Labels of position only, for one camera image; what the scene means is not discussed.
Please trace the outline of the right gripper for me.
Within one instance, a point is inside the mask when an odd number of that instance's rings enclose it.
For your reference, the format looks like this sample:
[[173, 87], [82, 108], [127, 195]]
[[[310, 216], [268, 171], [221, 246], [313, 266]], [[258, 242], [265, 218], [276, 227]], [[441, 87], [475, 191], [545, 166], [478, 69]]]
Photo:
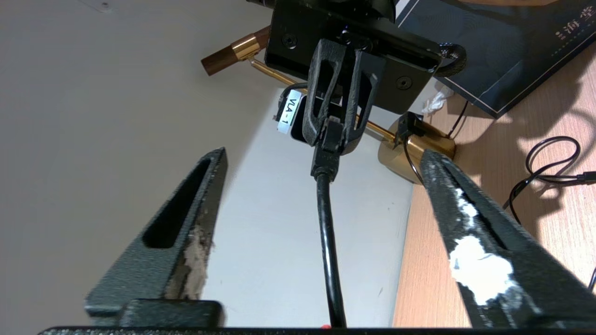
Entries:
[[395, 0], [271, 0], [265, 63], [307, 80], [303, 136], [318, 142], [337, 82], [340, 154], [359, 144], [371, 108], [408, 111], [441, 64], [440, 46], [401, 30]]

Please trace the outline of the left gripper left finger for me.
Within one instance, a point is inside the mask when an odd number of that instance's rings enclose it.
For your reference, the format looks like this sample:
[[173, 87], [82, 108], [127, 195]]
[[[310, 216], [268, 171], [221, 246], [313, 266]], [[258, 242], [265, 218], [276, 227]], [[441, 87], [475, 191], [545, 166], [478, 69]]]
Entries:
[[202, 300], [225, 185], [224, 147], [204, 155], [85, 300], [93, 326], [221, 326]]

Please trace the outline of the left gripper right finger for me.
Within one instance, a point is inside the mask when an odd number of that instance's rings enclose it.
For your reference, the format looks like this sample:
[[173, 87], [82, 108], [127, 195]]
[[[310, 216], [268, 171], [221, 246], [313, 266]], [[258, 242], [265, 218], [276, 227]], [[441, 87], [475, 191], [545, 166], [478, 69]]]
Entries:
[[595, 296], [449, 157], [424, 151], [423, 185], [473, 328], [594, 328]]

